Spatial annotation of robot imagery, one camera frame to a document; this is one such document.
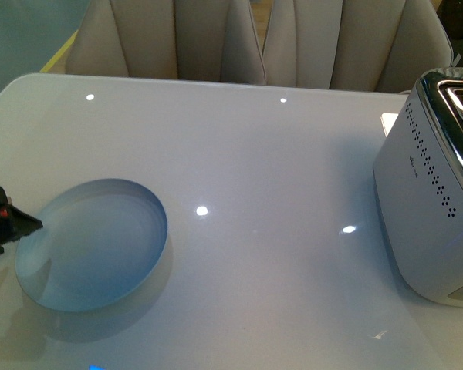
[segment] chair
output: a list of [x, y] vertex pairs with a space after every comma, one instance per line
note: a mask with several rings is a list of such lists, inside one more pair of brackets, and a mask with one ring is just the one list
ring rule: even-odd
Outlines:
[[274, 1], [267, 84], [398, 93], [453, 52], [429, 0]]
[[66, 72], [265, 84], [248, 0], [92, 0]]

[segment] toaster logo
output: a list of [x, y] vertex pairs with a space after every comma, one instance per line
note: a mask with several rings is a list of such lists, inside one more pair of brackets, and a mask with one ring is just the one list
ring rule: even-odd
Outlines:
[[415, 168], [415, 160], [412, 156], [410, 156], [410, 164], [412, 168], [414, 169], [414, 175], [415, 177], [418, 177], [417, 169]]

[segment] yellow stripe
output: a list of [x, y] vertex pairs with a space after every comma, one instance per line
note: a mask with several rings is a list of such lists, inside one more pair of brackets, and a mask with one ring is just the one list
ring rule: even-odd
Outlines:
[[77, 31], [75, 31], [72, 36], [66, 41], [65, 44], [59, 49], [58, 52], [41, 68], [40, 72], [48, 72], [54, 65], [62, 58], [63, 54], [67, 51], [67, 49], [73, 44], [74, 40], [76, 39]]

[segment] red light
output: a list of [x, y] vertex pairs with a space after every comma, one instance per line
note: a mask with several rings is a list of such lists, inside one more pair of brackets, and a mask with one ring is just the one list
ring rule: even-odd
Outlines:
[[2, 208], [2, 209], [0, 210], [0, 216], [3, 217], [3, 218], [8, 217], [8, 211], [7, 211], [6, 208]]

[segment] toaster vent hole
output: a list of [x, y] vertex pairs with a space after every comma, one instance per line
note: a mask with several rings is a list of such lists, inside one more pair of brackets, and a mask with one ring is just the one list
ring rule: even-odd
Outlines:
[[405, 113], [407, 114], [408, 126], [411, 128], [415, 146], [417, 147], [417, 150], [420, 151], [420, 157], [423, 160], [424, 168], [428, 170], [427, 175], [429, 176], [429, 181], [435, 187], [436, 195], [442, 197], [441, 205], [445, 209], [445, 213], [450, 218], [456, 217], [456, 208], [451, 205], [450, 197], [445, 194], [444, 185], [441, 184], [438, 171], [431, 162], [432, 159], [428, 154], [428, 148], [424, 146], [424, 138], [421, 136], [421, 131], [418, 129], [418, 123], [415, 122], [415, 117], [410, 103], [407, 104]]

